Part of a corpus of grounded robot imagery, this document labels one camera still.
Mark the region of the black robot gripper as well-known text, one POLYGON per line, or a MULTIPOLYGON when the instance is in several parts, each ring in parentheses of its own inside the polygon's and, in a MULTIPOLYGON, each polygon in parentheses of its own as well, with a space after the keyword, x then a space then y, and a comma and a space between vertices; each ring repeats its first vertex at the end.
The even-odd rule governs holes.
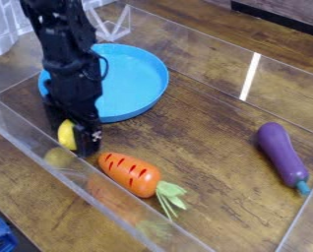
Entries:
POLYGON ((99 58, 91 56, 80 69, 68 73, 51 71, 44 82, 48 91, 44 112, 51 130, 57 130, 67 117, 76 123, 72 132, 82 158, 91 156, 102 145, 103 127, 95 105, 103 94, 100 70, 99 58))

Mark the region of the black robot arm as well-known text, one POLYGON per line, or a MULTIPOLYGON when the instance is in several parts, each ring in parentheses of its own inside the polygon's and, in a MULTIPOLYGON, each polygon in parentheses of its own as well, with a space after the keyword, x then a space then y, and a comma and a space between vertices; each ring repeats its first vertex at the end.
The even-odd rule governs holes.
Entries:
POLYGON ((102 143, 102 120, 96 99, 103 94, 102 56, 80 0, 20 0, 41 46, 41 66, 48 73, 41 100, 51 126, 71 120, 80 157, 90 156, 102 143))

